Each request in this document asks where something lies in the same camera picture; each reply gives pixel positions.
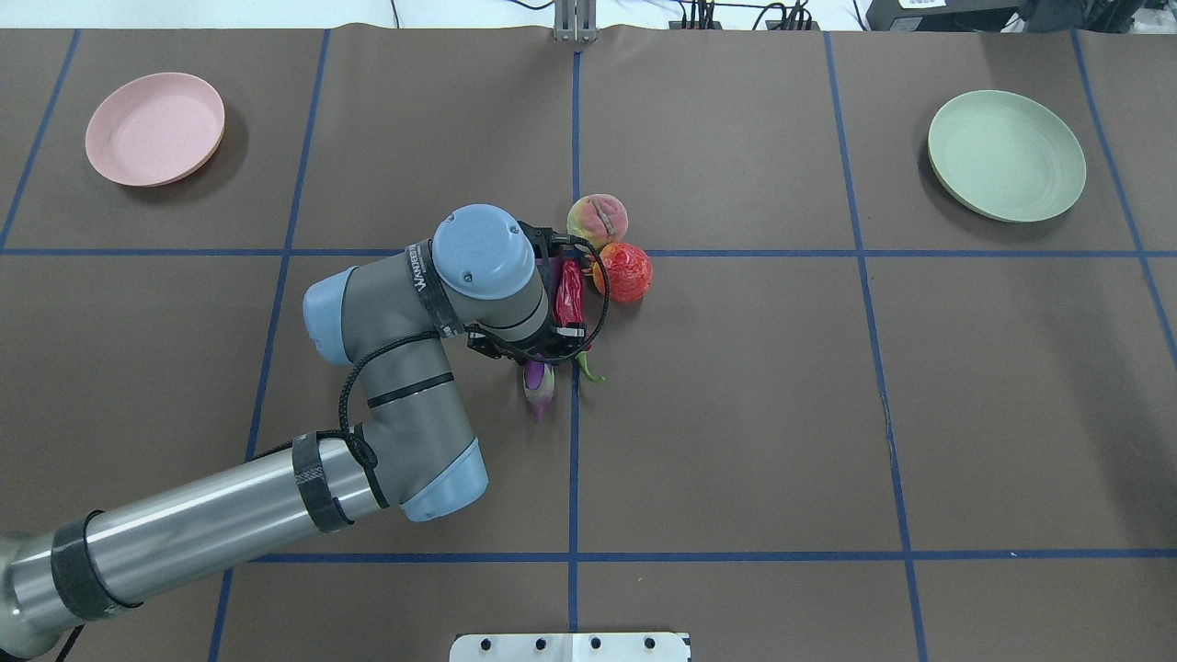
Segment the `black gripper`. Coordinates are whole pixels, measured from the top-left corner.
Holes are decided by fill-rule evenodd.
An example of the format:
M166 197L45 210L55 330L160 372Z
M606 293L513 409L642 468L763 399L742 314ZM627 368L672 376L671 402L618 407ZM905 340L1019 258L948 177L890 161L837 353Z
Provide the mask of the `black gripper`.
M485 324L468 325L467 347L492 360L580 360L607 319L609 299L601 303L593 327L588 327L584 304L588 280L584 269L600 263L600 251L584 238L560 234L554 229L537 229L528 223L519 223L519 229L536 256L536 272L547 302L546 322L533 338L519 340L507 340L504 330Z

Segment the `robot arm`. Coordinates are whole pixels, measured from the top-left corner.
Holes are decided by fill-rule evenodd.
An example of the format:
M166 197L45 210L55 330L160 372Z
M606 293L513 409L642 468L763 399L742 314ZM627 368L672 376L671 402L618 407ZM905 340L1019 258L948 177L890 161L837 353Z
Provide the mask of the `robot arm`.
M290 344L270 327L251 454L234 468L131 503L93 508L42 535L4 537L4 660L26 661L65 633L134 611L144 600L275 552L344 531L383 508L428 522L470 507L488 477L445 350L450 337L520 366L571 360L594 337L565 322L556 269L573 254L600 258L580 231L517 221L476 204L434 234L361 267L315 282L302 297L308 351L326 363L278 368ZM184 285L250 274L259 259L207 257L5 258L4 289L41 285L4 306L4 507L101 478L135 489L194 461L227 412L202 393L210 370L174 360L172 340L151 342L129 368L85 358L119 330L155 315L226 319L227 289ZM88 332L97 330L98 339Z

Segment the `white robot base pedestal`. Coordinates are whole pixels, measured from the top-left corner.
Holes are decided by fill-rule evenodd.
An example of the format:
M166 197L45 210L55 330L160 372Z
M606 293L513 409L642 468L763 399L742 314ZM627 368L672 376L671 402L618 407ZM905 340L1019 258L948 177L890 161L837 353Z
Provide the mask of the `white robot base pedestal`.
M687 633L471 633L450 661L691 661Z

